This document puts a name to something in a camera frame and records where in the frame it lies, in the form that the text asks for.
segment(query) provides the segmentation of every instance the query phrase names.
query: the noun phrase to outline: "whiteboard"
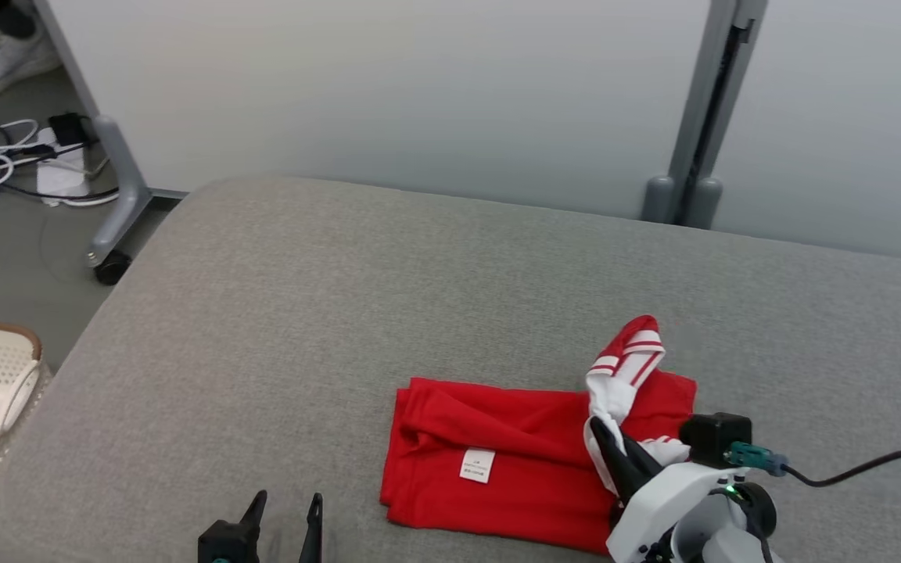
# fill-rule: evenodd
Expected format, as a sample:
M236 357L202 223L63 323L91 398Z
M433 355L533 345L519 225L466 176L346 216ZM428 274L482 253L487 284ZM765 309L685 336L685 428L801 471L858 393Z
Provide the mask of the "whiteboard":
M636 217L699 0L48 0L150 188L283 170Z
M713 175L719 231L901 256L901 2L770 2Z

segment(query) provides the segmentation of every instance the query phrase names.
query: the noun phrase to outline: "gray metal frame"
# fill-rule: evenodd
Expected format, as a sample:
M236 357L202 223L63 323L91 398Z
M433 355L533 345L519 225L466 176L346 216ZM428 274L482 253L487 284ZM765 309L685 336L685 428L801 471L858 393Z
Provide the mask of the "gray metal frame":
M110 157L112 167L117 174L119 196L110 215L96 232L96 236L93 236L85 254L86 264L89 267L96 267L106 259L107 254L110 254L125 232L135 223L138 215L153 197L153 192L145 185L141 171L135 163L135 158L131 155L130 147L127 146L123 135L120 134L120 127L117 126L116 121L100 114L99 107L89 91L89 86L85 83L82 72L79 71L78 63L71 47L68 46L68 41L61 32L61 27L51 10L50 3L48 0L33 0L33 3L58 50L58 54L60 54L72 85L75 86L75 93L78 93L82 106L92 117L96 134L99 135L103 149Z
M711 174L765 11L766 0L711 0L694 64L694 77L683 118L680 119L680 131L673 146L673 157L669 160L669 173L648 181L641 208L642 221L677 221L678 211L684 208L685 199L695 199L694 195L698 192L695 188L701 185L701 182L691 182L691 178L702 177L697 175L698 170L707 170L704 176ZM727 70L729 75L721 95L714 100L718 107L713 109L723 54L733 27L748 30L748 43L744 43L744 48L733 59L732 68ZM715 119L714 124L710 123L712 118ZM707 138L702 138L706 131ZM704 154L698 164L698 147L702 142L705 143Z

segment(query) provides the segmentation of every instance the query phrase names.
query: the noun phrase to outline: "red garment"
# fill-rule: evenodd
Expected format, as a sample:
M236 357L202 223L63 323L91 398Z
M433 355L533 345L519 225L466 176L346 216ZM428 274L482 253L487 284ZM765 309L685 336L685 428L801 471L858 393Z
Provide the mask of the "red garment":
M621 429L675 436L697 386L654 371ZM612 495L583 444L589 395L413 378L398 389L382 503L390 521L605 554ZM460 477L468 448L494 450L483 484Z

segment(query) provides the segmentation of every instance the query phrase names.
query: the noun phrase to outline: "white clothing label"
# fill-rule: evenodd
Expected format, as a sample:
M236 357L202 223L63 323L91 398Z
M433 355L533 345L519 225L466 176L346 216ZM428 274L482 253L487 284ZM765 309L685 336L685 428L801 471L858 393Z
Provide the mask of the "white clothing label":
M469 448L465 452L465 459L461 462L461 477L479 483L489 483L489 473L493 470L493 457L496 457L496 452L491 450Z

